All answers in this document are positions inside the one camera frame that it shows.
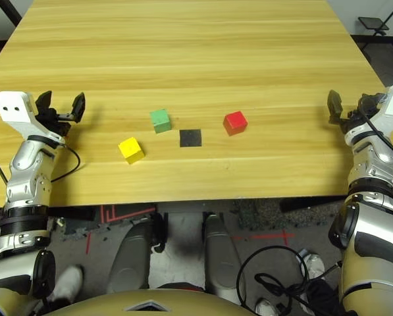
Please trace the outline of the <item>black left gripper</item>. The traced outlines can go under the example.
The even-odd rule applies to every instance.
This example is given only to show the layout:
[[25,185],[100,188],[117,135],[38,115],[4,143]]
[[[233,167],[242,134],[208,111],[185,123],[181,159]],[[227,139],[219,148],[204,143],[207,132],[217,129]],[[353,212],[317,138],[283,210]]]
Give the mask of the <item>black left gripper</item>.
[[51,91],[43,92],[36,99],[38,110],[38,122],[51,132],[65,137],[70,130],[70,121],[79,123],[82,120],[86,108],[86,98],[84,92],[79,93],[72,104],[72,111],[69,114],[58,114],[56,110],[50,109]]

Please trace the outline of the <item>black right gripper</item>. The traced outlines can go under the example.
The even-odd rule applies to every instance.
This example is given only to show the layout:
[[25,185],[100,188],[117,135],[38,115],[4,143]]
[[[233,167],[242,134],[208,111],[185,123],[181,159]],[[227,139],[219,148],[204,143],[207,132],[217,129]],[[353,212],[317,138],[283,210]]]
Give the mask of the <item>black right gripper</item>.
[[378,112],[378,104],[382,99],[381,93],[375,95],[363,94],[359,100],[359,110],[349,111],[346,118],[341,118],[343,111],[340,94],[330,90],[327,97],[327,107],[329,111],[329,123],[340,124],[343,134],[347,134],[351,129],[366,123],[366,119],[371,119],[373,115],[362,112]]

